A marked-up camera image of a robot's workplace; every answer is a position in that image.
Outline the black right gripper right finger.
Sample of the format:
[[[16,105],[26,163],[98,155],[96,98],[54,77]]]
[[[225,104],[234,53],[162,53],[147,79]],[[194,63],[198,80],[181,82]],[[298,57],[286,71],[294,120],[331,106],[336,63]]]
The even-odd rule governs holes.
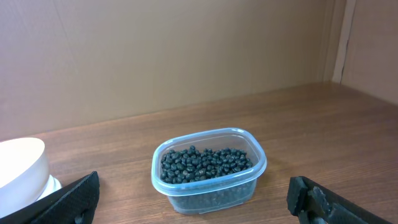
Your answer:
[[[287,209],[300,224],[390,224],[304,176],[290,178]]]

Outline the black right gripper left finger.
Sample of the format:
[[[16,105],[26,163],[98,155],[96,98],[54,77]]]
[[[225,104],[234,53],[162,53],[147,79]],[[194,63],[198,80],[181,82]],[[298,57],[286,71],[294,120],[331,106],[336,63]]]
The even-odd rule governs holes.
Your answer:
[[[100,199],[98,173],[92,173],[4,218],[3,224],[92,224]]]

